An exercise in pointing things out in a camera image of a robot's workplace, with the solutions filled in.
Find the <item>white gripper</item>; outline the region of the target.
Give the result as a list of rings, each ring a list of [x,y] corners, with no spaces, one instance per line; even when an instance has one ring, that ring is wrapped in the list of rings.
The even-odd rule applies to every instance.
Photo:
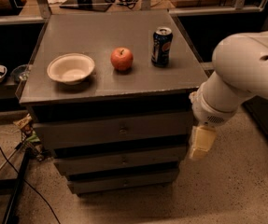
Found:
[[[217,131],[214,127],[225,124],[235,115],[236,110],[218,111],[206,102],[200,90],[193,91],[189,98],[193,115],[200,124],[191,130],[189,158],[198,161],[208,154],[216,140]]]

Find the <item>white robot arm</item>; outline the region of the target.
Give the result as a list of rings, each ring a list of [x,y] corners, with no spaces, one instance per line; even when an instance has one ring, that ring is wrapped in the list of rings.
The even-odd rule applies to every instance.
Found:
[[[268,100],[268,31],[240,33],[221,40],[212,54],[214,72],[189,95],[198,124],[192,127],[189,158],[204,158],[216,128],[231,119],[240,104],[260,96]]]

